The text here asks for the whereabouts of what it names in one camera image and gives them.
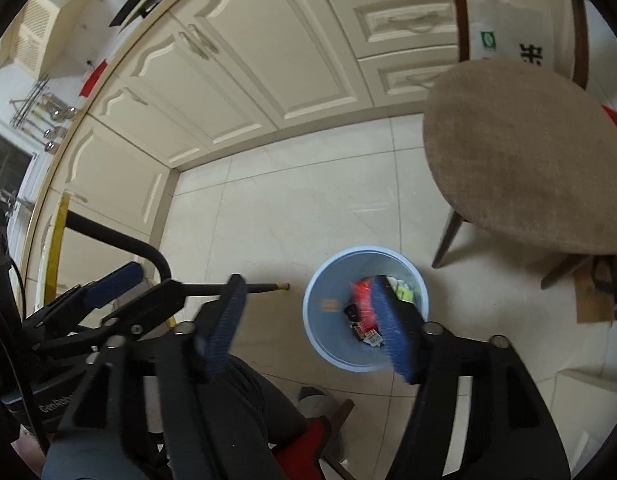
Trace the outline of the black metal chair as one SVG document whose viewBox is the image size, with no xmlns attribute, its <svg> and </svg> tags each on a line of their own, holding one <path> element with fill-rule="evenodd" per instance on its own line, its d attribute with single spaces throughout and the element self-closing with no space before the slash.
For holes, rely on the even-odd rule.
<svg viewBox="0 0 617 480">
<path fill-rule="evenodd" d="M 147 261 L 160 273 L 161 280 L 171 278 L 171 269 L 165 258 L 148 243 L 110 229 L 101 223 L 86 218 L 71 209 L 71 200 L 75 195 L 63 192 L 57 211 L 51 217 L 51 227 L 46 235 L 42 258 L 40 259 L 39 301 L 43 307 L 51 304 L 63 304 L 73 294 L 79 294 L 77 306 L 69 308 L 69 314 L 77 323 L 90 315 L 90 312 L 118 304 L 120 299 L 133 292 L 138 286 L 149 288 L 151 281 L 146 278 L 143 261 Z M 134 255 L 137 259 L 118 266 L 96 281 L 77 284 L 65 292 L 58 292 L 59 266 L 61 263 L 64 232 L 73 231 L 99 244 L 113 247 Z"/>
</svg>

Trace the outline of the cream lower cabinets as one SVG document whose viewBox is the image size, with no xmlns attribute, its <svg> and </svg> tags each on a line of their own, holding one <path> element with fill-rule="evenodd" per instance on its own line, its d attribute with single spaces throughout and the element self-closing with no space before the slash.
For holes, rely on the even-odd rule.
<svg viewBox="0 0 617 480">
<path fill-rule="evenodd" d="M 313 139 L 320 164 L 359 158 L 389 120 L 423 109 L 433 79 L 455 63 L 454 0 L 172 0 L 123 44 L 52 165 L 36 208 L 26 284 L 36 311 L 77 284 L 132 260 L 66 233 L 50 248 L 59 206 L 164 243 L 176 278 L 221 278 L 229 259 L 212 209 L 198 235 L 175 234 L 176 194 L 217 188 L 237 153 Z"/>
</svg>

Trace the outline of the light green wrapper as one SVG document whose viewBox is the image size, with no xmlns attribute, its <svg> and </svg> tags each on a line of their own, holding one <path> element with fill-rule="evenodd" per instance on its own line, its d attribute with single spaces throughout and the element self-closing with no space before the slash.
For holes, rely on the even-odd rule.
<svg viewBox="0 0 617 480">
<path fill-rule="evenodd" d="M 397 298 L 401 301 L 409 302 L 410 304 L 418 304 L 420 295 L 419 288 L 416 285 L 412 285 L 404 280 L 399 280 L 393 276 L 388 276 L 387 280 L 394 294 L 397 295 Z"/>
</svg>

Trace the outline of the cream upper cabinet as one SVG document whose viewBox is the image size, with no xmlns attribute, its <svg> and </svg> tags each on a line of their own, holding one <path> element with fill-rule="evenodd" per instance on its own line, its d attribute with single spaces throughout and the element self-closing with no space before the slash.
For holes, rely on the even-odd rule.
<svg viewBox="0 0 617 480">
<path fill-rule="evenodd" d="M 0 69 L 14 63 L 35 80 L 47 73 L 90 0 L 28 0 L 0 40 Z"/>
</svg>

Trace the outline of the hanging utensil rack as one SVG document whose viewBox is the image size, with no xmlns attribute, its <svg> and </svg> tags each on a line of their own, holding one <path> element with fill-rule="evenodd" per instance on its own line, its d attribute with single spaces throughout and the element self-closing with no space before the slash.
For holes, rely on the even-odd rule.
<svg viewBox="0 0 617 480">
<path fill-rule="evenodd" d="M 69 124 L 78 114 L 49 88 L 50 78 L 41 76 L 23 99 L 10 99 L 13 108 L 10 126 L 36 141 L 45 153 L 54 155 L 66 138 Z"/>
</svg>

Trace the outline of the black gold snack wrapper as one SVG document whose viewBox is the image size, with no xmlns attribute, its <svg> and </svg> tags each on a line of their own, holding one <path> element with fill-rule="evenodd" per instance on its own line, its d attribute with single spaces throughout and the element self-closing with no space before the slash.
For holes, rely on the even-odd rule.
<svg viewBox="0 0 617 480">
<path fill-rule="evenodd" d="M 350 323 L 356 324 L 361 318 L 359 317 L 359 309 L 357 309 L 356 304 L 348 304 L 344 309 L 343 313 L 347 317 L 347 320 Z"/>
</svg>

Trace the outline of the blue trash bin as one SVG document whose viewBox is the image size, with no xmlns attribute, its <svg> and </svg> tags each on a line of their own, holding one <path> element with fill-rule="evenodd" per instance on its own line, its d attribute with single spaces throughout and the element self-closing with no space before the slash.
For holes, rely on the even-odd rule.
<svg viewBox="0 0 617 480">
<path fill-rule="evenodd" d="M 401 300 L 429 314 L 423 276 L 405 257 L 379 246 L 359 246 L 334 255 L 315 272 L 303 297 L 302 318 L 313 349 L 329 364 L 352 373 L 390 365 L 386 337 L 371 307 L 371 284 L 388 279 Z"/>
</svg>

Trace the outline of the wooden chair with beige seat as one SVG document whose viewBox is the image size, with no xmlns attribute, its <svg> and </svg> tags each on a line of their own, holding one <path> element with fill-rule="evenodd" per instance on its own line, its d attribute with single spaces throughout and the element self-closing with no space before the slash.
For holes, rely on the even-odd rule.
<svg viewBox="0 0 617 480">
<path fill-rule="evenodd" d="M 423 113 L 429 169 L 449 220 L 442 266 L 464 223 L 560 252 L 555 284 L 596 256 L 617 254 L 617 126 L 586 90 L 585 0 L 571 0 L 570 77 L 528 62 L 470 55 L 468 0 L 454 0 L 459 61 L 435 81 Z"/>
</svg>

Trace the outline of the white shopping bag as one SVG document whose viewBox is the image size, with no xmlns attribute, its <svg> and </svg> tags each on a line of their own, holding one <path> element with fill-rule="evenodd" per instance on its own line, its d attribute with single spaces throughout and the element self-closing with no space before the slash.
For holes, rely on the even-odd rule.
<svg viewBox="0 0 617 480">
<path fill-rule="evenodd" d="M 555 64 L 553 24 L 537 10 L 507 2 L 469 4 L 470 58 L 508 60 L 552 70 Z"/>
</svg>

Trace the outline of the red plastic basin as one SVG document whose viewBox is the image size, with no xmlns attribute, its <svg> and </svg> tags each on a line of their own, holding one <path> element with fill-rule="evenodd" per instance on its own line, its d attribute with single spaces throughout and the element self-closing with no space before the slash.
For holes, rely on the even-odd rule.
<svg viewBox="0 0 617 480">
<path fill-rule="evenodd" d="M 88 98 L 92 94 L 92 90 L 94 90 L 95 85 L 99 81 L 102 73 L 108 67 L 108 61 L 102 60 L 88 75 L 84 84 L 82 85 L 82 89 L 80 91 L 80 96 L 82 98 Z"/>
</svg>

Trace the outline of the person's dark trouser leg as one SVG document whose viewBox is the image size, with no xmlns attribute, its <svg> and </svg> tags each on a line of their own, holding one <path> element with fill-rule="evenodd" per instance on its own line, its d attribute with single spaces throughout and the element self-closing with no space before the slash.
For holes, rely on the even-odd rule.
<svg viewBox="0 0 617 480">
<path fill-rule="evenodd" d="M 325 389 L 300 388 L 291 401 L 246 362 L 232 356 L 210 379 L 191 360 L 191 389 L 201 396 L 207 479 L 322 479 L 321 460 L 336 439 L 338 401 Z"/>
</svg>

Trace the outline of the red white patterned snack wrapper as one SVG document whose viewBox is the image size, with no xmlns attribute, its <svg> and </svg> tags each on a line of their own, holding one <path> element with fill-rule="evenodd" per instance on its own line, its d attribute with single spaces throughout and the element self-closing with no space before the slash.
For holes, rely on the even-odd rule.
<svg viewBox="0 0 617 480">
<path fill-rule="evenodd" d="M 383 338 L 379 332 L 379 325 L 373 306 L 371 305 L 371 280 L 354 282 L 352 284 L 352 301 L 359 309 L 361 320 L 350 323 L 355 337 L 371 348 L 379 348 L 383 344 Z"/>
</svg>

